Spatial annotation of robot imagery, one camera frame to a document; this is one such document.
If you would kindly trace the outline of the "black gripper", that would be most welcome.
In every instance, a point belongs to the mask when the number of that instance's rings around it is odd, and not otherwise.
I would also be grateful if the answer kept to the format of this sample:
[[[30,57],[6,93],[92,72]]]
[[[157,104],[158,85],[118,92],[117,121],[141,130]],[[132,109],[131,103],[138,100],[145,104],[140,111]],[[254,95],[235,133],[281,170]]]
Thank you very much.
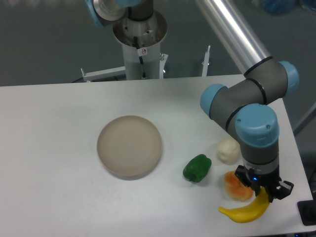
[[[241,183],[254,191],[255,196],[258,196],[261,188],[265,188],[268,193],[269,202],[274,199],[282,200],[291,195],[294,184],[288,181],[282,181],[279,176],[279,166],[268,174],[259,174],[255,169],[247,169],[243,165],[239,165],[235,171],[235,176]]]

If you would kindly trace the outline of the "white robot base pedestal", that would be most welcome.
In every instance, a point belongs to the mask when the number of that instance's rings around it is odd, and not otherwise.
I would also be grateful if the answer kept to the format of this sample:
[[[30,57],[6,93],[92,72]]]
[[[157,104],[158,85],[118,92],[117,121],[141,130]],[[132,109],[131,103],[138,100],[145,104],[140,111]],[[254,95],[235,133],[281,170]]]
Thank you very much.
[[[167,34],[167,21],[159,12],[145,21],[123,18],[113,25],[122,46],[127,80],[158,79],[160,44]]]

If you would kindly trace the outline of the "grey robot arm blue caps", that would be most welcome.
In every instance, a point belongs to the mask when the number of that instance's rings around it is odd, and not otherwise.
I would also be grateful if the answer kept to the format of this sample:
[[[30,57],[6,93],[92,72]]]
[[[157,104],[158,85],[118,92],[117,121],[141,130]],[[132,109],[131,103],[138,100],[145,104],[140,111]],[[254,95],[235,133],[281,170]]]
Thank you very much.
[[[124,56],[127,79],[157,79],[162,75],[159,52],[167,24],[151,0],[88,0],[96,25],[113,25],[116,39],[131,49]],[[200,107],[240,145],[243,165],[237,178],[269,201],[283,199],[293,184],[279,175],[279,125],[269,104],[297,88],[299,75],[286,61],[277,62],[259,41],[231,0],[199,0],[202,14],[244,75],[232,87],[209,86]]]

